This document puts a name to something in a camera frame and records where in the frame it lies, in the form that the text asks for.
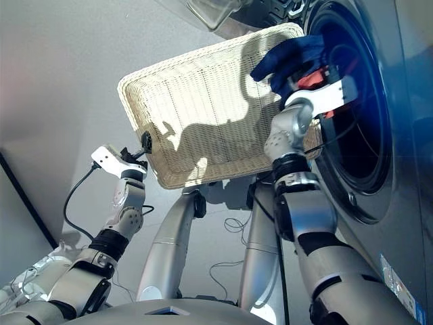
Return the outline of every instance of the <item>washing machine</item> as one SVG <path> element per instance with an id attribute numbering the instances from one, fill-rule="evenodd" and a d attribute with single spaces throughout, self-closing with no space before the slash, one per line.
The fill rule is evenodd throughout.
<path id="1" fill-rule="evenodd" d="M 321 119 L 329 144 L 313 166 L 345 239 L 421 324 L 433 324 L 432 15 L 431 0 L 258 0 L 232 14 L 294 21 L 336 57 L 357 52 L 361 101 Z"/>

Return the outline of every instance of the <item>black joint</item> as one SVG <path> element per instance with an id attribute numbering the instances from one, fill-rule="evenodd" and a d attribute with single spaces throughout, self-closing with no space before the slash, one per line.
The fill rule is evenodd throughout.
<path id="1" fill-rule="evenodd" d="M 292 218 L 289 206 L 284 196 L 277 196 L 274 201 L 275 228 L 278 236 L 284 240 L 294 242 Z"/>
<path id="2" fill-rule="evenodd" d="M 118 232 L 104 229 L 95 237 L 95 239 L 92 240 L 89 248 L 101 251 L 118 261 L 122 257 L 128 244 L 129 240 Z"/>
<path id="3" fill-rule="evenodd" d="M 333 278 L 327 279 L 325 281 L 323 281 L 322 283 L 320 283 L 316 289 L 314 289 L 313 292 L 313 296 L 311 297 L 312 300 L 316 300 L 317 297 L 327 288 L 329 288 L 330 286 L 333 286 L 337 283 L 340 283 L 342 280 L 339 276 L 334 276 Z"/>
<path id="4" fill-rule="evenodd" d="M 92 292 L 89 300 L 83 308 L 82 316 L 85 313 L 95 313 L 101 308 L 101 306 L 106 302 L 108 295 L 110 294 L 111 283 L 103 279 Z"/>
<path id="5" fill-rule="evenodd" d="M 203 218 L 206 214 L 206 199 L 200 193 L 194 197 L 194 217 Z"/>
<path id="6" fill-rule="evenodd" d="M 321 299 L 317 299 L 311 304 L 310 321 L 314 325 L 348 325 L 339 313 L 334 311 L 330 313 Z"/>
<path id="7" fill-rule="evenodd" d="M 30 315 L 27 315 L 26 318 L 30 320 L 34 325 L 42 325 L 36 318 L 33 318 Z"/>
<path id="8" fill-rule="evenodd" d="M 92 264 L 88 261 L 78 261 L 74 264 L 74 268 L 83 269 L 98 276 L 103 276 L 105 278 L 112 278 L 114 275 L 114 265 L 107 263 L 104 266 L 98 266 Z"/>
<path id="9" fill-rule="evenodd" d="M 152 137 L 148 131 L 141 136 L 141 147 L 143 147 L 145 154 L 152 153 Z"/>
<path id="10" fill-rule="evenodd" d="M 126 161 L 126 162 L 128 162 L 130 164 L 135 164 L 137 162 L 135 160 L 135 158 L 133 157 L 133 155 L 128 152 L 128 148 L 127 147 L 124 147 L 120 151 L 120 154 L 121 154 L 121 158 L 122 158 L 123 161 Z"/>
<path id="11" fill-rule="evenodd" d="M 284 157 L 274 160 L 272 169 L 275 180 L 288 174 L 311 171 L 305 156 L 301 154 L 287 154 Z"/>
<path id="12" fill-rule="evenodd" d="M 122 172 L 120 178 L 131 178 L 135 179 L 136 181 L 143 181 L 143 173 L 134 169 L 127 169 L 126 171 Z"/>
<path id="13" fill-rule="evenodd" d="M 60 310 L 65 320 L 73 320 L 76 318 L 76 310 L 73 306 L 57 300 L 50 300 L 48 302 L 55 305 Z"/>
<path id="14" fill-rule="evenodd" d="M 343 246 L 352 248 L 346 243 L 339 241 L 336 235 L 330 232 L 309 232 L 299 235 L 298 241 L 307 256 L 323 247 Z"/>
<path id="15" fill-rule="evenodd" d="M 315 191 L 317 187 L 315 184 L 296 184 L 287 186 L 284 183 L 280 183 L 275 190 L 276 195 L 282 195 L 284 193 L 297 193 L 305 191 Z"/>
<path id="16" fill-rule="evenodd" d="M 248 186 L 248 192 L 246 194 L 246 206 L 252 210 L 252 206 L 254 205 L 254 193 L 256 191 L 257 184 L 253 183 Z"/>

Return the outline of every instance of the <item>gray floor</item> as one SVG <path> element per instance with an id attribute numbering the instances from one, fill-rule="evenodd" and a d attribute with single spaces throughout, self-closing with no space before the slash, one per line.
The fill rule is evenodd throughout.
<path id="1" fill-rule="evenodd" d="M 221 41 L 201 32 L 151 0 L 1 0 L 1 150 L 56 239 L 88 244 L 64 226 L 67 193 L 88 170 L 94 149 L 113 144 L 134 149 L 138 141 L 122 109 L 116 86 L 126 74 L 166 58 Z M 71 219 L 96 234 L 104 224 L 116 179 L 98 171 L 74 195 Z M 178 190 L 163 190 L 150 173 L 145 218 L 119 265 L 120 283 L 134 290 L 152 239 Z M 220 261 L 243 259 L 239 234 L 225 231 L 226 217 L 247 211 L 208 204 L 195 220 L 181 283 L 184 296 L 222 297 L 208 276 Z M 308 324 L 309 302 L 291 244 L 285 249 L 292 324 Z M 236 300 L 241 266 L 215 275 Z M 129 302 L 114 288 L 109 302 Z"/>

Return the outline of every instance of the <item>gray wall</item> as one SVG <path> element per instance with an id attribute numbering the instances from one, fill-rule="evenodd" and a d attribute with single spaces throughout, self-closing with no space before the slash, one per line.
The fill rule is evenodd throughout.
<path id="1" fill-rule="evenodd" d="M 0 167 L 0 287 L 52 248 Z"/>
<path id="2" fill-rule="evenodd" d="M 137 146 L 118 81 L 219 41 L 152 0 L 1 0 L 0 29 L 0 144 L 56 239 L 63 201 L 92 151 Z M 112 184 L 98 179 L 81 205 L 95 207 Z"/>

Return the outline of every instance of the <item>red object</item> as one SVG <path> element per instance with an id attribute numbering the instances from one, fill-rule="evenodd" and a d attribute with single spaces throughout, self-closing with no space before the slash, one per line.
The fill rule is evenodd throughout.
<path id="1" fill-rule="evenodd" d="M 314 90 L 323 87 L 326 83 L 324 77 L 326 70 L 327 70 L 326 67 L 323 67 L 320 68 L 319 70 L 316 70 L 312 74 L 309 74 L 308 76 L 299 79 L 298 80 L 299 89 Z"/>

